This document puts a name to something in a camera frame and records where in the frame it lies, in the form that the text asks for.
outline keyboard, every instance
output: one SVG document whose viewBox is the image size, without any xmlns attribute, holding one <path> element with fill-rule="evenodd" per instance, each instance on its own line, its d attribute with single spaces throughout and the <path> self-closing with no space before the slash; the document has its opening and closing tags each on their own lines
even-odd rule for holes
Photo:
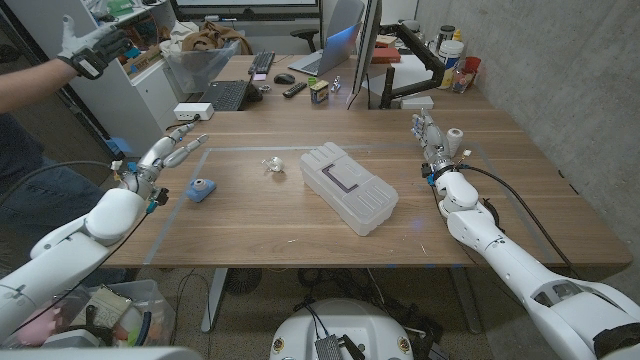
<svg viewBox="0 0 640 360">
<path fill-rule="evenodd" d="M 276 55 L 275 52 L 266 52 L 261 51 L 256 55 L 253 59 L 253 63 L 249 66 L 249 74 L 267 74 L 269 73 L 269 68 L 271 68 L 271 63 L 273 62 L 273 57 Z"/>
<path fill-rule="evenodd" d="M 215 111 L 238 111 L 249 87 L 246 81 L 215 81 L 202 95 L 200 102 L 211 103 Z"/>
<path fill-rule="evenodd" d="M 310 72 L 310 73 L 317 73 L 318 72 L 318 68 L 320 67 L 320 60 L 322 60 L 322 59 L 320 58 L 320 59 L 312 62 L 311 64 L 302 67 L 302 70 Z"/>
</svg>

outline blue shirt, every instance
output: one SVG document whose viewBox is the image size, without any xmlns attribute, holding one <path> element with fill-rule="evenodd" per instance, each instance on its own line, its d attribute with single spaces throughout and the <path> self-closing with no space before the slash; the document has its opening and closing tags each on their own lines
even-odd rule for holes
<svg viewBox="0 0 640 360">
<path fill-rule="evenodd" d="M 0 114 L 0 193 L 42 166 L 42 144 L 10 114 Z"/>
</svg>

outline person's arm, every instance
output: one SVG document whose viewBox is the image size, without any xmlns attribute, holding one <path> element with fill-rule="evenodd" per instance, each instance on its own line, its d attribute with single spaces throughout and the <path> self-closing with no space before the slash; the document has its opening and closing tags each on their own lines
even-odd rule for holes
<svg viewBox="0 0 640 360">
<path fill-rule="evenodd" d="M 60 59 L 0 75 L 0 113 L 34 103 L 66 85 L 78 72 Z"/>
<path fill-rule="evenodd" d="M 74 21 L 62 17 L 62 52 L 44 64 L 11 74 L 0 75 L 0 113 L 34 103 L 71 81 L 78 74 L 91 80 L 118 55 L 132 46 L 123 30 L 113 25 L 101 26 L 77 37 Z"/>
</svg>

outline office chair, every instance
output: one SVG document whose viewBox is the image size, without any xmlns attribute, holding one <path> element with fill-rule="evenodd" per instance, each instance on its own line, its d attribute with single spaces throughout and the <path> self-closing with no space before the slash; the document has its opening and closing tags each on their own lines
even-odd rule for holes
<svg viewBox="0 0 640 360">
<path fill-rule="evenodd" d="M 360 0 L 338 0 L 336 7 L 333 9 L 333 14 L 331 15 L 331 21 L 329 22 L 326 36 L 333 36 L 340 31 L 357 24 L 362 19 L 363 12 L 364 3 Z M 313 36 L 317 33 L 319 33 L 317 29 L 302 29 L 292 31 L 291 36 L 307 40 L 309 43 L 309 49 L 314 53 L 316 52 L 316 46 L 313 44 Z"/>
</svg>

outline table leg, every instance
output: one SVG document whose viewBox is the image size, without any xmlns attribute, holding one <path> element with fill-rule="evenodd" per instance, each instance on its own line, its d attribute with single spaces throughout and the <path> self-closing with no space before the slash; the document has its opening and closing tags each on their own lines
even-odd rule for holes
<svg viewBox="0 0 640 360">
<path fill-rule="evenodd" d="M 216 323 L 218 308 L 222 302 L 224 281 L 227 278 L 227 270 L 227 268 L 217 268 L 213 273 L 211 290 L 209 290 L 209 302 L 205 304 L 204 317 L 202 318 L 202 326 L 200 327 L 204 333 L 211 332 L 213 330 L 213 325 Z"/>
<path fill-rule="evenodd" d="M 473 289 L 467 277 L 467 271 L 464 268 L 452 268 L 449 269 L 449 273 L 453 279 L 453 286 L 456 288 L 464 317 L 467 320 L 469 332 L 472 334 L 480 334 L 482 332 L 482 324 L 480 323 L 480 316 L 476 308 Z"/>
</svg>

